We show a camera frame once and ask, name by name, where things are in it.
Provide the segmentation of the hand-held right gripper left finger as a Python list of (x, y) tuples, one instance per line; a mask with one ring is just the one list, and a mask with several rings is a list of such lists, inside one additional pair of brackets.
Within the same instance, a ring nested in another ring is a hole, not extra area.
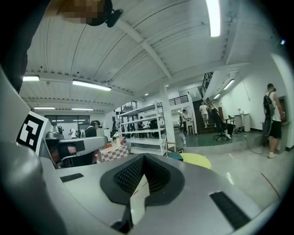
[(108, 170), (128, 162), (135, 155), (129, 155), (109, 162), (93, 165), (62, 168), (60, 177), (81, 173), (83, 177), (65, 182), (66, 188), (81, 205), (105, 225), (111, 226), (122, 219), (125, 205), (113, 203), (100, 187), (100, 177)]

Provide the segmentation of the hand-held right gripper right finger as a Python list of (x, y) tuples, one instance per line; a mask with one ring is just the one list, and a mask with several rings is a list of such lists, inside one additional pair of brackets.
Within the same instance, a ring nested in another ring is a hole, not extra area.
[(240, 189), (210, 169), (163, 157), (185, 182), (169, 204), (144, 207), (151, 191), (143, 177), (134, 193), (134, 235), (229, 235), (261, 209)]

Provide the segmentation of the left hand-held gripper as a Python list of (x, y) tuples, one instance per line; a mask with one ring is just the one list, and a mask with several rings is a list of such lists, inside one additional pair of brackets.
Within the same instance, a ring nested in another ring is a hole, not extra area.
[(52, 126), (49, 119), (30, 111), (18, 133), (17, 143), (29, 147), (38, 157), (45, 157), (58, 166), (50, 154), (48, 144), (58, 143), (60, 157), (83, 156), (103, 148), (108, 143), (106, 136), (60, 140), (57, 126)]

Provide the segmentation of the yellow round table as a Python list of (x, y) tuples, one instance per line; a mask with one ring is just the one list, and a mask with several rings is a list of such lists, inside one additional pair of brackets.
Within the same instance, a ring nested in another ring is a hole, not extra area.
[(183, 161), (186, 163), (198, 165), (207, 169), (211, 169), (211, 163), (210, 161), (199, 154), (194, 153), (181, 153), (181, 157), (183, 158)]

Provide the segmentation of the red checkered tablecloth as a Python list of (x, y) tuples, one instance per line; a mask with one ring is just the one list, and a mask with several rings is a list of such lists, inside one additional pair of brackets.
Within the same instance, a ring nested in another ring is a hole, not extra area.
[(109, 162), (112, 160), (117, 160), (123, 157), (127, 157), (129, 151), (127, 147), (122, 145), (117, 147), (116, 144), (112, 144), (112, 147), (101, 149), (98, 154), (97, 163)]

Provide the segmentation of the wooden chair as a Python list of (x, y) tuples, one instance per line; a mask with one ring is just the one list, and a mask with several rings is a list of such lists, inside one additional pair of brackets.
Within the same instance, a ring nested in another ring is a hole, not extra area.
[(166, 155), (168, 155), (169, 152), (178, 152), (178, 153), (183, 153), (183, 148), (182, 147), (177, 147), (175, 142), (165, 142), (165, 149), (166, 149)]

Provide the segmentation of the white metal shelf rack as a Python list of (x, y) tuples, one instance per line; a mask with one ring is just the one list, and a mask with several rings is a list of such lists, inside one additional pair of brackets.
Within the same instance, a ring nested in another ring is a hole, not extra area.
[(131, 154), (163, 155), (165, 151), (165, 121), (162, 103), (154, 101), (119, 115), (120, 133), (126, 138)]

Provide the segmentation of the dark staircase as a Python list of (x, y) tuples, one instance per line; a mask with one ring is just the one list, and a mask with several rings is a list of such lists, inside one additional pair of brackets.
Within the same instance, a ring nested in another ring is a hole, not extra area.
[(201, 106), (201, 102), (202, 102), (202, 100), (198, 100), (198, 101), (193, 102), (198, 135), (208, 134), (208, 133), (216, 133), (216, 127), (215, 127), (215, 123), (212, 119), (212, 114), (211, 114), (210, 109), (207, 110), (209, 121), (208, 121), (207, 128), (205, 128), (202, 114), (199, 110), (199, 108)]

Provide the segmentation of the black office chair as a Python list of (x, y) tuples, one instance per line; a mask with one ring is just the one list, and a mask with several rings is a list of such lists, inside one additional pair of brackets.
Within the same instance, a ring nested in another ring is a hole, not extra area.
[(211, 110), (211, 116), (215, 124), (215, 130), (217, 132), (217, 135), (214, 136), (214, 140), (218, 140), (222, 137), (226, 140), (230, 140), (234, 126), (232, 124), (226, 123), (223, 119), (221, 119), (216, 109)]

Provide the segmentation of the white pillar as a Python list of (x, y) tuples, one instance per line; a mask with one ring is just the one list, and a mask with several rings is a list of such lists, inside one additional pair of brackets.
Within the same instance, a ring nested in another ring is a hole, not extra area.
[(167, 141), (175, 142), (175, 133), (174, 133), (171, 108), (169, 104), (169, 97), (168, 97), (167, 89), (164, 84), (161, 84), (159, 86), (159, 94), (160, 94), (160, 99), (162, 102)]

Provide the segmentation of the white cabinet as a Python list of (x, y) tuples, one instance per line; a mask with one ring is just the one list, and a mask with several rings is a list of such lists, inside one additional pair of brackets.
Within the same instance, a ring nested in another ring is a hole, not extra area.
[(244, 127), (245, 132), (250, 132), (250, 114), (243, 113), (234, 115), (235, 128)]

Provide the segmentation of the black balcony railing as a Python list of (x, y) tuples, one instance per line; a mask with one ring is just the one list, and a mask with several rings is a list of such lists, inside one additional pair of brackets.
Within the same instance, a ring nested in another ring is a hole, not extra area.
[(175, 106), (175, 105), (179, 105), (179, 104), (183, 104), (183, 103), (187, 103), (187, 102), (188, 102), (187, 95), (183, 95), (183, 96), (169, 99), (170, 106)]

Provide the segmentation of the person's black shirt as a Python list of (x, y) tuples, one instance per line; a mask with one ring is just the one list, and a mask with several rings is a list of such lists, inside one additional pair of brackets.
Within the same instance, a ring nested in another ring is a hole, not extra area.
[(27, 51), (50, 0), (0, 0), (0, 65), (19, 92)]

